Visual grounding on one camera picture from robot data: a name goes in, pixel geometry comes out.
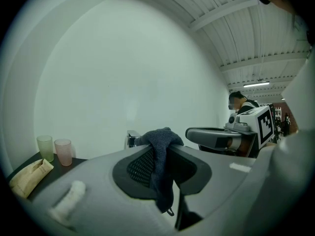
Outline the chrome faucet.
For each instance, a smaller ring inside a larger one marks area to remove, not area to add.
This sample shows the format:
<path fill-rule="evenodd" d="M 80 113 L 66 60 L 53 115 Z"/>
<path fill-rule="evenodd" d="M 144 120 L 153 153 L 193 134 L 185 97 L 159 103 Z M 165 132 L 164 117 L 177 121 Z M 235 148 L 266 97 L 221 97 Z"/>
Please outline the chrome faucet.
<path fill-rule="evenodd" d="M 126 135 L 126 148 L 136 147 L 136 139 L 140 138 L 141 135 L 135 130 L 128 130 Z"/>

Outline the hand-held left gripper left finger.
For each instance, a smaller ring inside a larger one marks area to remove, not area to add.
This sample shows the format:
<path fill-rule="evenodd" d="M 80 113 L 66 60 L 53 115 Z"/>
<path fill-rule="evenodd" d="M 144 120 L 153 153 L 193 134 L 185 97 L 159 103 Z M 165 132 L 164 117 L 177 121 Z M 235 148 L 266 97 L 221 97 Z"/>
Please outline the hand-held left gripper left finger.
<path fill-rule="evenodd" d="M 174 236 L 148 187 L 153 150 L 87 160 L 42 190 L 32 218 L 51 236 Z"/>

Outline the black marble vanity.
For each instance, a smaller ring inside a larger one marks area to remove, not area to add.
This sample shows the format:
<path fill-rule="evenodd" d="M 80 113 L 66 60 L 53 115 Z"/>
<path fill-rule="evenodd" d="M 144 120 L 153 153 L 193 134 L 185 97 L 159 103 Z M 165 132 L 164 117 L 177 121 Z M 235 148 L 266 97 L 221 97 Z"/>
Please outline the black marble vanity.
<path fill-rule="evenodd" d="M 40 159 L 42 159 L 40 152 L 30 157 L 7 177 L 7 183 L 9 183 L 9 181 L 24 167 Z M 49 172 L 48 175 L 45 176 L 44 179 L 35 187 L 35 189 L 28 196 L 28 200 L 33 201 L 34 198 L 48 185 L 50 185 L 52 182 L 56 181 L 84 161 L 86 161 L 86 159 L 73 158 L 72 164 L 70 166 L 63 166 L 58 160 L 57 155 L 54 154 L 54 160 L 51 162 L 51 164 L 54 166 L 53 170 Z"/>

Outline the long ceiling tube light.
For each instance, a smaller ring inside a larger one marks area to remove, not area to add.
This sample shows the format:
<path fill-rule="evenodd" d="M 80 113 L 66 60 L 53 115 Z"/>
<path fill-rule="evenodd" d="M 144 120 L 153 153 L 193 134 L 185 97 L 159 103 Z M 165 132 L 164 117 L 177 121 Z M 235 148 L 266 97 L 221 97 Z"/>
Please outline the long ceiling tube light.
<path fill-rule="evenodd" d="M 252 83 L 252 84 L 246 84 L 243 85 L 244 88 L 251 88 L 251 87 L 260 87 L 260 86 L 266 86 L 269 85 L 270 82 L 266 81 L 266 82 L 258 82 L 258 83 Z"/>

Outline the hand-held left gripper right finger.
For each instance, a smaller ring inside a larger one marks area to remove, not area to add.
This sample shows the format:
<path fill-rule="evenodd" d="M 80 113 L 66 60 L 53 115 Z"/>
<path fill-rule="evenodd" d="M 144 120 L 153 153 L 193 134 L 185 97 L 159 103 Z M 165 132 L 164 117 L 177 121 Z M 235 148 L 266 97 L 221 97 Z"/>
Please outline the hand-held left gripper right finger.
<path fill-rule="evenodd" d="M 273 150 L 265 147 L 253 159 L 171 145 L 180 197 L 169 236 L 263 236 L 269 226 L 262 195 Z"/>

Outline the dark blue cloth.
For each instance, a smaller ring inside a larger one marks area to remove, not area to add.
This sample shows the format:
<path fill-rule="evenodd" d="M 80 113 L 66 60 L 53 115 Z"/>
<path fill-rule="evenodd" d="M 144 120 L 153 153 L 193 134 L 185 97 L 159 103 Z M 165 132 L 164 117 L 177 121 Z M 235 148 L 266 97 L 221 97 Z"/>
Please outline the dark blue cloth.
<path fill-rule="evenodd" d="M 151 174 L 150 188 L 157 194 L 156 205 L 161 213 L 174 216 L 173 177 L 166 168 L 167 148 L 169 145 L 183 145 L 180 136 L 169 127 L 149 131 L 137 139 L 137 145 L 151 145 L 154 149 L 154 167 Z"/>

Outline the green translucent cup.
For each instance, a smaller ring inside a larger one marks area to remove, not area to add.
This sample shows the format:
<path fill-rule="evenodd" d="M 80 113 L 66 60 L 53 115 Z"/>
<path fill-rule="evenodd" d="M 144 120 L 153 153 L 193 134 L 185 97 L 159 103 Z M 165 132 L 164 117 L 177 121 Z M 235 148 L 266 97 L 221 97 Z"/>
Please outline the green translucent cup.
<path fill-rule="evenodd" d="M 48 162 L 54 160 L 54 149 L 52 137 L 49 135 L 41 135 L 36 138 L 40 155 Z"/>

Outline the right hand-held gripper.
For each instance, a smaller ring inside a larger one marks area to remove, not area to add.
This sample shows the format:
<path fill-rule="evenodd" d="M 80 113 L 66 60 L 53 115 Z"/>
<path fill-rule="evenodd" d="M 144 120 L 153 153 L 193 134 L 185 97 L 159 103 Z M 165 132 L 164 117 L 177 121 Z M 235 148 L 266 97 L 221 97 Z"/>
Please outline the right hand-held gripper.
<path fill-rule="evenodd" d="M 231 114 L 223 128 L 188 128 L 185 137 L 201 151 L 257 158 L 260 150 L 275 137 L 273 114 L 269 107 L 258 107 L 242 114 Z"/>

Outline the pink translucent cup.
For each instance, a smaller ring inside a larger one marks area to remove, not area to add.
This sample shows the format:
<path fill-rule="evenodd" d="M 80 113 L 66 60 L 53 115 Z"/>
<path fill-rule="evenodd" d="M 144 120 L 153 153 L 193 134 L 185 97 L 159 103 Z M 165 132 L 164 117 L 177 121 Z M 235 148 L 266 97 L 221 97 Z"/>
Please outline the pink translucent cup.
<path fill-rule="evenodd" d="M 72 164 L 71 140 L 57 139 L 54 145 L 60 163 L 65 167 L 70 166 Z"/>

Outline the beige paper packet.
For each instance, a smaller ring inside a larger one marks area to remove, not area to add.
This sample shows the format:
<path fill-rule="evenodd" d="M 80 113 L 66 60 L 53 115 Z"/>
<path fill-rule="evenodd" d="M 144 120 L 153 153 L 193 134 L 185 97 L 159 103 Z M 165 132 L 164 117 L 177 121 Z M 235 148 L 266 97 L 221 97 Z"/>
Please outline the beige paper packet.
<path fill-rule="evenodd" d="M 30 174 L 32 174 L 39 166 L 41 166 L 43 163 L 43 159 L 37 160 L 23 169 L 21 169 L 9 182 L 9 186 L 15 186 L 19 182 L 19 180 L 23 177 L 26 177 Z"/>
<path fill-rule="evenodd" d="M 9 187 L 16 195 L 26 199 L 44 177 L 53 170 L 53 168 L 54 166 L 50 162 L 43 159 L 42 165 L 32 174 L 21 178 L 17 185 Z"/>

